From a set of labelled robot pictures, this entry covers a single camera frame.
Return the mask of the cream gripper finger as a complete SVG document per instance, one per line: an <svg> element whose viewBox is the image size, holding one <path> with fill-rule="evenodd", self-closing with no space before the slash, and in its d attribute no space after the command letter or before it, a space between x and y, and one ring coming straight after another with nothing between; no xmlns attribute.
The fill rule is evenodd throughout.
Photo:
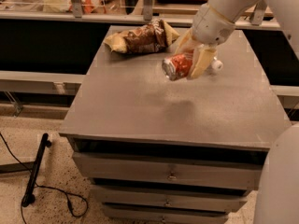
<svg viewBox="0 0 299 224"><path fill-rule="evenodd" d="M178 43L176 54L200 52L203 44L196 40L192 35L192 28L190 28Z"/></svg>
<svg viewBox="0 0 299 224"><path fill-rule="evenodd" d="M190 68L188 79L196 79L203 75L216 56L216 53L217 50L215 47L208 45L196 47L193 51L192 67Z"/></svg>

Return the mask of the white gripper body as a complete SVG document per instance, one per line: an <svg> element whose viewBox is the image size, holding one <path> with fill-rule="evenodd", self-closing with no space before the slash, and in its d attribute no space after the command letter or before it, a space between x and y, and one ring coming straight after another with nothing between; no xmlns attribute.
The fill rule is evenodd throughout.
<svg viewBox="0 0 299 224"><path fill-rule="evenodd" d="M224 43L235 30L235 25L209 4L203 4L193 17L192 38L202 44Z"/></svg>

